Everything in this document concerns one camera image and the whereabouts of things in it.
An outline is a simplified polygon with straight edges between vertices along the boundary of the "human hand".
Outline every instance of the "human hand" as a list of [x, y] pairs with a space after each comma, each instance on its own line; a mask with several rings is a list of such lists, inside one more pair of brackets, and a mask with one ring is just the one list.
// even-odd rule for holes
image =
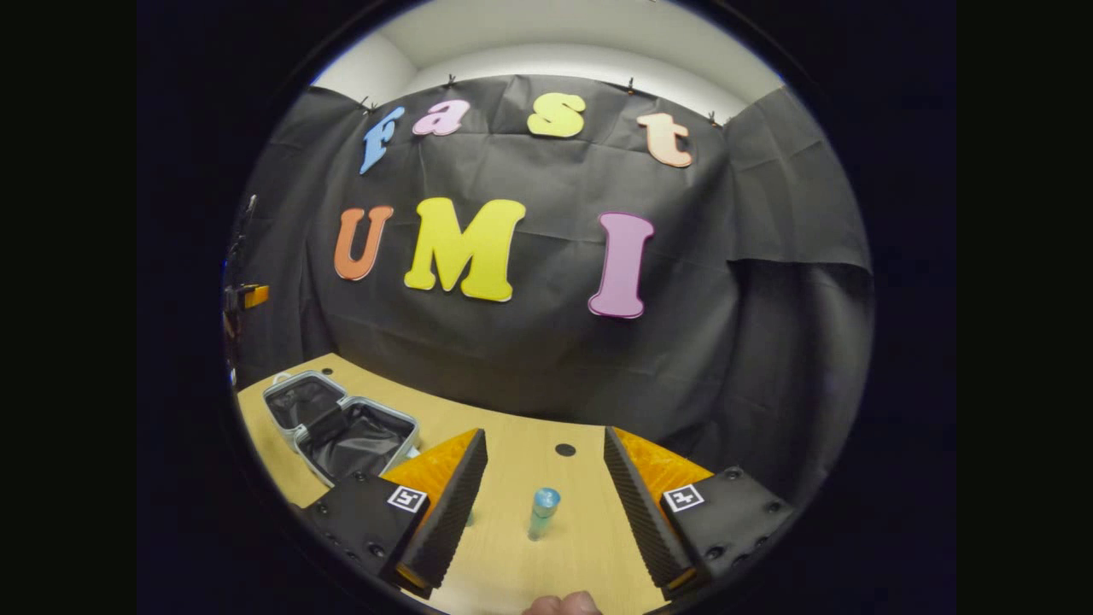
[[574, 592], [564, 599], [556, 595], [537, 598], [522, 615], [602, 615], [588, 592]]

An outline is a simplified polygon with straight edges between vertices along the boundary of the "open case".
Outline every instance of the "open case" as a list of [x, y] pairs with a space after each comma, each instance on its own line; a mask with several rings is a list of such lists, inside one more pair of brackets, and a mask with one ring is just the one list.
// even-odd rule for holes
[[413, 417], [367, 398], [348, 397], [316, 371], [279, 382], [262, 398], [289, 446], [330, 487], [359, 472], [384, 474], [418, 442]]

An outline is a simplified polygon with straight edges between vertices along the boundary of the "table surface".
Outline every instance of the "table surface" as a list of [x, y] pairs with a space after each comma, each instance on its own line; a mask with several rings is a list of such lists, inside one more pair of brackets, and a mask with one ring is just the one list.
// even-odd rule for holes
[[[506, 415], [402, 387], [327, 355], [289, 374], [333, 370], [350, 395], [413, 416], [422, 452], [473, 428], [485, 430], [490, 461], [443, 586], [423, 601], [453, 614], [518, 615], [541, 595], [587, 590], [603, 613], [630, 614], [666, 604], [649, 578], [603, 463], [603, 427]], [[329, 488], [281, 438], [262, 401], [273, 377], [238, 394], [239, 409], [266, 468], [285, 498], [308, 506]], [[576, 454], [562, 457], [557, 445]], [[557, 489], [559, 511], [538, 542], [527, 539], [532, 495]]]

